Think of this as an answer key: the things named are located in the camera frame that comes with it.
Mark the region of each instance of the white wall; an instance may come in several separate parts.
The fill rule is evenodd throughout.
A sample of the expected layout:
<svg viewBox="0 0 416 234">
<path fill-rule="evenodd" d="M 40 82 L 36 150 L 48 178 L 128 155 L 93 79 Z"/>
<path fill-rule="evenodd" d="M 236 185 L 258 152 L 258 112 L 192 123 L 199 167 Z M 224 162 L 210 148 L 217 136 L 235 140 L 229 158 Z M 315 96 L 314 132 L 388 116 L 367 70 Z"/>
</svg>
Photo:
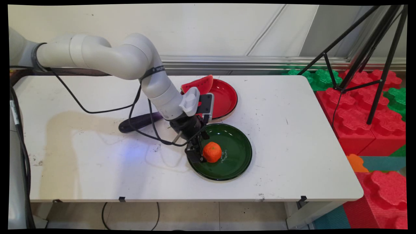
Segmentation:
<svg viewBox="0 0 416 234">
<path fill-rule="evenodd" d="M 383 39 L 374 50 L 373 57 L 387 57 L 390 51 L 391 43 L 393 42 L 394 34 L 396 33 L 397 26 L 399 25 L 400 17 L 391 25 L 390 29 L 384 35 Z M 403 31 L 401 32 L 399 43 L 397 44 L 394 57 L 406 58 L 407 52 L 407 19 L 404 24 Z"/>
<path fill-rule="evenodd" d="M 8 5 L 9 26 L 48 42 L 86 33 L 118 45 L 139 32 L 161 55 L 243 56 L 283 4 Z M 298 56 L 317 5 L 288 5 L 253 49 L 255 56 Z"/>
<path fill-rule="evenodd" d="M 316 57 L 371 7 L 319 5 L 300 56 Z M 327 53 L 328 56 L 348 57 L 364 26 L 365 22 L 358 25 Z"/>
</svg>

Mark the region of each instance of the floor tile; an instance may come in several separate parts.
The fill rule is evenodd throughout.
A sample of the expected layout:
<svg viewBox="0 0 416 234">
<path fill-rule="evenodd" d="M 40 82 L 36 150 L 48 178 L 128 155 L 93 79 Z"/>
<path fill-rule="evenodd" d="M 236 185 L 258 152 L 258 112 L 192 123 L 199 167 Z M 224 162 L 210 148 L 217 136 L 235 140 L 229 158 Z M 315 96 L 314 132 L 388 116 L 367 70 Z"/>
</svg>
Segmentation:
<svg viewBox="0 0 416 234">
<path fill-rule="evenodd" d="M 103 202 L 54 203 L 47 218 L 47 228 L 104 229 L 101 221 L 103 205 Z M 104 217 L 108 216 L 110 209 L 109 203 L 104 210 Z"/>
<path fill-rule="evenodd" d="M 220 202 L 221 231 L 287 230 L 283 202 Z"/>
<path fill-rule="evenodd" d="M 155 231 L 218 231 L 217 202 L 159 202 Z M 155 202 L 113 203 L 107 225 L 118 230 L 151 230 L 157 220 Z"/>
</svg>

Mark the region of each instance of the teal foam mat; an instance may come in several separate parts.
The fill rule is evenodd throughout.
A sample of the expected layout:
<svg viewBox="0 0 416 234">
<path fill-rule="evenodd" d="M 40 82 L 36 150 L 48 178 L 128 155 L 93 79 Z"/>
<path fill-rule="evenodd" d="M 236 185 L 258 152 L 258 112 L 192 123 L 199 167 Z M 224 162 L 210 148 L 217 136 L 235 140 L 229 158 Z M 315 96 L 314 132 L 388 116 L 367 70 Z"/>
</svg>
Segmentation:
<svg viewBox="0 0 416 234">
<path fill-rule="evenodd" d="M 406 157 L 361 156 L 363 166 L 369 171 L 398 171 L 406 166 Z"/>
<path fill-rule="evenodd" d="M 333 211 L 314 221 L 315 229 L 349 229 L 351 228 L 344 207 L 339 206 Z"/>
</svg>

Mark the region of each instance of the black cable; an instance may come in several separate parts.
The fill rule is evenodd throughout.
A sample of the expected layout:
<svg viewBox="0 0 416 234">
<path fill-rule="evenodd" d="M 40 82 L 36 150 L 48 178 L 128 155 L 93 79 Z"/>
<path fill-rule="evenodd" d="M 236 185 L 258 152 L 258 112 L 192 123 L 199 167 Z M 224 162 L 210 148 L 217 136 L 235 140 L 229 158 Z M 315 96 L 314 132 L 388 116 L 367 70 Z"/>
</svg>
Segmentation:
<svg viewBox="0 0 416 234">
<path fill-rule="evenodd" d="M 342 91 L 344 91 L 344 90 L 341 90 L 341 91 L 339 92 L 339 99 L 338 99 L 338 103 L 337 103 L 337 106 L 335 107 L 335 110 L 334 110 L 334 116 L 332 116 L 332 125 L 331 125 L 331 126 L 332 126 L 332 129 L 334 128 L 335 112 L 337 111 L 337 108 L 338 108 L 339 102 L 341 101 Z"/>
<path fill-rule="evenodd" d="M 121 107 L 121 108 L 116 108 L 116 109 L 112 109 L 112 110 L 104 110 L 104 111 L 95 111 L 95 112 L 91 112 L 91 111 L 88 111 L 88 110 L 86 110 L 83 106 L 82 106 L 82 104 L 78 101 L 78 99 L 75 97 L 75 95 L 72 93 L 72 91 L 69 89 L 69 87 L 64 83 L 64 81 L 55 73 L 55 71 L 53 71 L 53 70 L 51 70 L 52 71 L 52 73 L 53 73 L 53 75 L 62 83 L 62 85 L 67 89 L 67 91 L 69 92 L 69 94 L 72 96 L 72 98 L 74 98 L 74 100 L 77 102 L 77 104 L 79 105 L 79 107 L 81 107 L 81 109 L 82 110 L 84 110 L 86 113 L 89 113 L 89 114 L 98 114 L 98 113 L 106 113 L 106 112 L 112 112 L 112 111 L 117 111 L 117 110 L 122 110 L 122 109 L 126 109 L 126 108 L 129 108 L 129 107 L 131 107 L 131 109 L 130 109 L 130 113 L 129 113 L 129 118 L 128 118 L 128 120 L 129 120 L 129 125 L 130 125 L 130 127 L 132 128 L 132 129 L 134 129 L 136 132 L 138 132 L 138 133 L 140 133 L 140 134 L 142 134 L 142 135 L 144 135 L 144 136 L 146 136 L 146 137 L 149 137 L 149 138 L 152 138 L 152 139 L 155 139 L 155 140 L 158 140 L 158 141 L 160 141 L 161 143 L 163 143 L 163 144 L 166 144 L 166 145 L 174 145 L 174 146 L 178 146 L 178 147 L 182 147 L 182 146 L 185 146 L 186 144 L 188 144 L 193 138 L 195 138 L 198 134 L 200 134 L 202 131 L 204 131 L 205 130 L 205 126 L 203 126 L 198 132 L 196 132 L 191 138 L 189 138 L 185 143 L 183 143 L 183 144 L 176 144 L 176 143 L 173 143 L 173 142 L 169 142 L 169 141 L 166 141 L 166 140 L 163 140 L 163 139 L 161 139 L 159 136 L 158 136 L 158 134 L 157 134 L 157 131 L 156 131 L 156 126 L 155 126 L 155 124 L 154 124 L 154 121 L 153 121 L 153 117 L 152 117 L 152 115 L 150 115 L 151 116 L 151 120 L 152 120 L 152 127 L 153 127 L 153 129 L 155 130 L 155 134 L 157 135 L 157 137 L 154 137 L 154 136 L 151 136 L 151 135 L 148 135 L 148 134 L 146 134 L 146 133 L 144 133 L 144 132 L 141 132 L 141 131 L 139 131 L 138 129 L 136 129 L 132 124 L 131 124 L 131 115 L 132 115 L 132 113 L 133 113 L 133 109 L 134 109 L 134 105 L 138 102 L 138 100 L 139 100 L 139 98 L 140 98 L 140 93 L 141 93 L 141 86 L 139 87 L 139 90 L 137 91 L 137 95 L 136 95 L 136 97 L 135 97 L 135 100 L 134 100 L 134 102 L 133 102 L 133 104 L 131 104 L 131 105 L 128 105 L 128 106 L 125 106 L 125 107 Z"/>
<path fill-rule="evenodd" d="M 68 73 L 68 74 L 74 74 L 74 75 L 84 75 L 84 76 L 111 76 L 110 74 L 87 74 L 87 73 L 79 73 L 79 72 L 71 72 L 71 71 L 64 71 L 64 70 L 56 70 L 56 69 L 50 69 L 52 72 L 62 72 L 62 73 Z"/>
<path fill-rule="evenodd" d="M 147 101 L 149 102 L 150 121 L 152 122 L 153 131 L 155 132 L 156 137 L 157 137 L 158 139 L 160 139 L 159 134 L 157 133 L 157 130 L 156 130 L 156 126 L 155 126 L 154 120 L 153 120 L 153 115 L 152 115 L 152 113 L 153 113 L 153 111 L 152 111 L 152 103 L 150 102 L 150 99 L 149 99 L 149 98 L 147 99 Z"/>
<path fill-rule="evenodd" d="M 106 205 L 107 205 L 107 202 L 104 203 L 103 210 L 101 211 L 101 220 L 103 221 L 104 227 L 107 228 L 108 230 L 111 230 L 104 221 L 104 209 Z"/>
<path fill-rule="evenodd" d="M 34 67 L 27 67 L 27 66 L 10 66 L 9 69 L 13 68 L 22 68 L 22 69 L 30 69 L 33 70 Z M 74 75 L 84 75 L 84 76 L 110 76 L 110 74 L 87 74 L 87 73 L 80 73 L 80 72 L 71 72 L 71 71 L 65 71 L 65 70 L 57 70 L 56 68 L 48 68 L 51 72 L 61 72 L 61 73 L 68 73 L 68 74 L 74 74 Z"/>
<path fill-rule="evenodd" d="M 29 157 L 27 154 L 27 149 L 23 137 L 23 128 L 22 128 L 22 118 L 20 116 L 20 112 L 16 109 L 19 106 L 19 101 L 17 99 L 15 90 L 13 89 L 12 84 L 10 83 L 10 105 L 13 112 L 15 112 L 18 123 L 15 123 L 17 136 L 20 142 L 20 151 L 23 153 L 21 154 L 21 166 L 22 166 L 22 176 L 23 176 L 23 192 L 25 194 L 25 215 L 26 215 L 26 228 L 35 229 L 35 222 L 32 216 L 32 209 L 30 207 L 30 165 L 29 165 Z"/>
<path fill-rule="evenodd" d="M 196 137 L 198 134 L 200 134 L 202 131 L 204 131 L 205 130 L 205 127 L 206 127 L 206 125 L 205 126 L 203 126 L 201 129 L 199 129 L 199 131 L 197 131 L 197 133 L 195 133 L 191 138 L 189 138 L 185 143 L 183 143 L 183 144 L 176 144 L 176 143 L 173 143 L 173 142 L 168 142 L 168 141 L 166 141 L 166 140 L 163 140 L 163 139 L 160 139 L 160 138 L 157 138 L 157 137 L 154 137 L 154 136 L 151 136 L 151 135 L 148 135 L 148 134 L 146 134 L 146 133 L 144 133 L 144 132 L 141 132 L 141 131 L 139 131 L 138 129 L 136 129 L 132 124 L 131 124 L 131 115 L 133 114 L 133 109 L 134 109 L 134 106 L 135 106 L 135 104 L 138 102 L 138 100 L 139 100 L 139 98 L 140 98 L 140 92 L 141 92 L 141 85 L 140 85 L 140 87 L 139 87 L 139 90 L 137 91 L 137 95 L 136 95 L 136 97 L 135 97 L 135 99 L 134 99 L 134 102 L 133 102 L 133 104 L 132 104 L 132 107 L 131 107 L 131 109 L 130 109 L 130 113 L 129 113 L 129 118 L 128 118 L 128 120 L 129 120 L 129 125 L 130 125 L 130 127 L 132 128 L 132 129 L 134 129 L 136 132 L 138 132 L 138 133 L 140 133 L 140 134 L 142 134 L 143 136 L 146 136 L 146 137 L 149 137 L 149 138 L 152 138 L 152 139 L 155 139 L 155 140 L 158 140 L 158 141 L 160 141 L 160 142 L 162 142 L 163 144 L 166 144 L 166 145 L 174 145 L 174 146 L 178 146 L 178 147 L 182 147 L 182 146 L 185 146 L 186 144 L 188 144 L 194 137 Z"/>
<path fill-rule="evenodd" d="M 157 224 L 159 223 L 159 218 L 160 218 L 159 202 L 156 202 L 156 204 L 157 204 L 157 221 L 156 221 L 156 224 L 155 224 L 155 226 L 152 228 L 152 230 L 151 230 L 151 231 L 153 231 L 153 230 L 156 228 Z M 107 205 L 107 202 L 106 202 L 106 203 L 104 203 L 103 209 L 101 210 L 101 220 L 103 221 L 104 227 L 105 227 L 105 228 L 107 228 L 108 230 L 111 230 L 111 229 L 107 226 L 106 222 L 104 221 L 104 209 L 105 209 L 105 206 L 106 206 L 106 205 Z"/>
<path fill-rule="evenodd" d="M 132 105 L 128 105 L 125 107 L 120 107 L 120 108 L 116 108 L 116 109 L 112 109 L 112 110 L 102 110 L 102 111 L 88 111 L 86 110 L 82 104 L 78 101 L 78 99 L 75 97 L 75 95 L 72 93 L 72 91 L 68 88 L 68 86 L 64 83 L 64 81 L 55 73 L 52 72 L 53 75 L 56 76 L 56 78 L 58 78 L 58 80 L 63 84 L 63 86 L 68 90 L 69 94 L 74 98 L 74 100 L 78 103 L 79 107 L 81 107 L 81 109 L 85 112 L 87 112 L 88 114 L 99 114 L 99 113 L 106 113 L 106 112 L 112 112 L 112 111 L 116 111 L 116 110 L 122 110 L 122 109 L 126 109 L 131 107 Z"/>
<path fill-rule="evenodd" d="M 16 92 L 13 88 L 11 90 L 11 98 L 12 98 L 12 100 L 17 100 L 17 95 L 16 95 Z M 20 127 L 22 128 L 21 133 L 22 133 L 22 135 L 24 135 L 23 134 L 23 123 L 21 122 L 22 117 L 20 115 L 19 102 L 14 101 L 14 104 L 15 104 L 15 108 L 16 108 L 16 111 L 17 111 L 17 113 L 16 113 L 17 119 L 20 119 L 19 120 Z M 20 145 L 20 155 L 25 155 L 26 179 L 27 179 L 28 191 L 29 191 L 29 195 L 30 195 L 30 187 L 31 187 L 31 181 L 32 181 L 31 173 L 30 173 L 30 162 L 29 162 L 29 157 L 28 157 L 27 150 L 26 150 L 26 148 L 23 148 L 22 145 Z"/>
<path fill-rule="evenodd" d="M 159 202 L 156 202 L 156 204 L 157 204 L 157 221 L 156 221 L 156 224 L 155 224 L 155 226 L 152 228 L 152 230 L 151 230 L 151 231 L 153 231 L 153 230 L 155 229 L 155 227 L 157 226 L 157 224 L 159 223 L 159 217 L 160 217 Z"/>
<path fill-rule="evenodd" d="M 33 69 L 33 67 L 26 67 L 26 66 L 9 66 L 9 69 L 13 69 L 13 68 Z"/>
</svg>

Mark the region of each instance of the black strap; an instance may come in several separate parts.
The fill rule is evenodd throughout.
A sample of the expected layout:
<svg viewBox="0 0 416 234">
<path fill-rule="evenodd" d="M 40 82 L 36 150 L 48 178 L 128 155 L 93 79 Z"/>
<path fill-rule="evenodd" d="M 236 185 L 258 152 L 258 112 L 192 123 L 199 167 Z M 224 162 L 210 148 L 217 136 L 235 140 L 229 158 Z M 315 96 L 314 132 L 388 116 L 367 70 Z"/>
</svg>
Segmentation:
<svg viewBox="0 0 416 234">
<path fill-rule="evenodd" d="M 46 44 L 44 43 L 39 43 L 37 44 L 35 47 L 33 47 L 32 53 L 30 54 L 30 58 L 32 60 L 32 64 L 33 64 L 33 70 L 37 71 L 37 72 L 47 72 L 47 70 L 39 63 L 39 61 L 37 60 L 37 49 L 39 48 L 39 46 Z"/>
<path fill-rule="evenodd" d="M 144 75 L 143 75 L 142 77 L 140 77 L 140 78 L 139 78 L 139 81 L 140 81 L 140 83 L 141 83 L 141 81 L 142 81 L 144 78 L 146 78 L 146 77 L 148 77 L 148 76 L 151 76 L 151 75 L 153 75 L 153 74 L 155 74 L 155 73 L 158 73 L 158 72 L 164 71 L 164 70 L 165 70 L 165 67 L 164 67 L 163 65 L 158 66 L 158 67 L 152 67 L 151 69 L 147 70 L 147 71 L 144 73 Z"/>
</svg>

